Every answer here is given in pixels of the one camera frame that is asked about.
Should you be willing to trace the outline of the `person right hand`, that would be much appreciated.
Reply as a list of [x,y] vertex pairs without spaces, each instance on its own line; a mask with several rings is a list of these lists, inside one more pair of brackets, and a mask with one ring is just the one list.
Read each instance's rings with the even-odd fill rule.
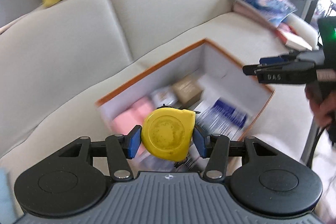
[[305,94],[316,123],[335,147],[335,82],[313,81],[306,84]]

